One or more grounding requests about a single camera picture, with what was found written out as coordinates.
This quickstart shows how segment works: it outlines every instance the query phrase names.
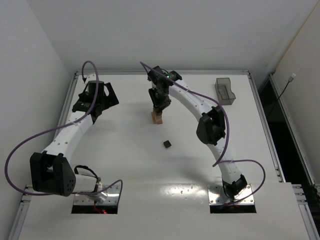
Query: robotic arm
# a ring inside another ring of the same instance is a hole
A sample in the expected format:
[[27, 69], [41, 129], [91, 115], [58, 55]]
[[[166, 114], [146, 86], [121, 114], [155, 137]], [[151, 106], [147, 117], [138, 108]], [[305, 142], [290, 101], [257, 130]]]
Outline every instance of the robotic arm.
[[[188, 85], [176, 71], [163, 73], [159, 66], [153, 69], [188, 89]], [[154, 71], [148, 72], [148, 80], [152, 82], [149, 95], [153, 103], [152, 118], [154, 123], [162, 124], [162, 111], [171, 103], [169, 95], [176, 98], [198, 121], [196, 135], [202, 143], [209, 147], [217, 160], [221, 156], [226, 143], [224, 139], [226, 136], [225, 119], [221, 109], [218, 106], [213, 107], [198, 96], [181, 89]], [[232, 160], [233, 157], [227, 150], [222, 161]], [[235, 199], [235, 196], [247, 186], [245, 176], [242, 175], [234, 162], [221, 163], [219, 168], [225, 194], [231, 199]]]
[[[95, 80], [89, 81], [83, 92], [79, 94], [68, 123], [80, 119], [89, 110], [94, 99], [96, 84]], [[105, 87], [108, 89], [108, 96], [105, 94]], [[102, 112], [118, 103], [111, 84], [99, 81], [97, 99], [91, 113], [81, 121], [63, 128], [42, 153], [35, 152], [31, 156], [31, 178], [35, 191], [65, 197], [71, 193], [97, 191], [100, 178], [75, 174], [70, 166], [70, 159], [82, 136]]]

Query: small dark brown cube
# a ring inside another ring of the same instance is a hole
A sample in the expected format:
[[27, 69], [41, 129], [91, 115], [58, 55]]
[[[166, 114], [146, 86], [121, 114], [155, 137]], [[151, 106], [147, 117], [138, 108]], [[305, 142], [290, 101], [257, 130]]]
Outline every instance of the small dark brown cube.
[[169, 140], [163, 142], [164, 147], [167, 149], [169, 147], [171, 147], [171, 143], [169, 142]]

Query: wall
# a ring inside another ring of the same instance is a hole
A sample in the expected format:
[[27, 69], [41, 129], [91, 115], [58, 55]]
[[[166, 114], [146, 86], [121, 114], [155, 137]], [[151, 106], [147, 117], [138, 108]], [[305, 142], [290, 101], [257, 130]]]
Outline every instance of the wall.
[[260, 85], [318, 0], [27, 0], [74, 71], [246, 69]]
[[[1, 1], [0, 29], [0, 239], [7, 239], [21, 194], [5, 179], [5, 160], [22, 140], [57, 125], [71, 75], [25, 0]], [[19, 187], [31, 183], [31, 154], [52, 137], [35, 139], [14, 154], [9, 174]]]
[[288, 107], [294, 125], [303, 142], [315, 178], [320, 183], [320, 4], [300, 30], [276, 68], [275, 84], [282, 91], [289, 84], [282, 100]]

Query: white wall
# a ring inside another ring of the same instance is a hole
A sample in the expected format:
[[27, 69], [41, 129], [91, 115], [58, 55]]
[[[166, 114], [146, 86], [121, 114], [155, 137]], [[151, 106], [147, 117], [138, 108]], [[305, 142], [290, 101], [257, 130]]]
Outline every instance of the white wall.
[[[1, 1], [0, 32], [0, 239], [7, 239], [21, 194], [5, 179], [5, 160], [22, 140], [57, 125], [71, 75], [26, 0]], [[9, 174], [19, 187], [31, 183], [31, 154], [52, 137], [39, 137], [13, 156]]]
[[318, 0], [27, 0], [62, 61], [100, 69], [275, 69]]
[[310, 165], [320, 183], [320, 4], [318, 3], [275, 72], [282, 91], [289, 76], [296, 78], [282, 95], [297, 128]]

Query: gray container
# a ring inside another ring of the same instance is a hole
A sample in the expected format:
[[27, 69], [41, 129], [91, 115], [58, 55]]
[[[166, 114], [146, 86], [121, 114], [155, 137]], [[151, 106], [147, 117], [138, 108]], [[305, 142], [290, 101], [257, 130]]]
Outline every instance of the gray container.
[[236, 95], [231, 91], [229, 77], [217, 78], [214, 87], [221, 105], [231, 105], [236, 99]]

